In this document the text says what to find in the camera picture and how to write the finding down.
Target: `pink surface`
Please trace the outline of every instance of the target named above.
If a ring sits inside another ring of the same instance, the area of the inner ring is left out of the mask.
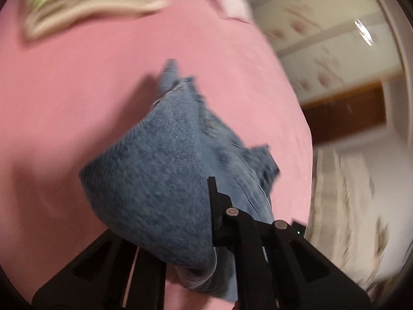
[[[255,26],[221,19],[210,0],[171,0],[156,15],[90,20],[27,45],[19,3],[0,13],[0,264],[26,299],[104,231],[77,172],[145,116],[168,58],[247,145],[272,147],[275,217],[307,221],[310,132]],[[173,281],[167,310],[232,307]]]

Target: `brown wooden panel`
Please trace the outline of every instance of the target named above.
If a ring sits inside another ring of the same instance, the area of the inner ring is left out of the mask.
[[[304,106],[313,144],[345,137],[386,122],[380,84]]]

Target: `denim shorts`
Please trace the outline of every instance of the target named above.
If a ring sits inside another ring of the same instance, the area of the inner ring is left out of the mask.
[[[188,288],[235,301],[235,263],[212,245],[207,178],[233,206],[271,223],[269,193],[279,170],[268,146],[246,148],[210,112],[194,78],[179,78],[169,61],[162,97],[80,178],[96,215],[115,233],[176,265]]]

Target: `silver screw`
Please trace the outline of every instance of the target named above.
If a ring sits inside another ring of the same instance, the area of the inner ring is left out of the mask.
[[[286,229],[288,224],[284,220],[277,220],[274,224],[278,229]]]
[[[237,216],[239,212],[240,211],[238,211],[235,207],[230,207],[225,211],[225,213],[229,216]]]

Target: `beige fabric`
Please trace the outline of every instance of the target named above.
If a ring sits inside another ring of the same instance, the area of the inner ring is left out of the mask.
[[[90,16],[139,17],[158,11],[168,4],[168,0],[55,0],[39,10],[28,11],[24,33],[27,39],[35,40]]]
[[[373,201],[362,155],[340,157],[334,149],[317,151],[305,237],[363,289],[371,285],[388,240]]]

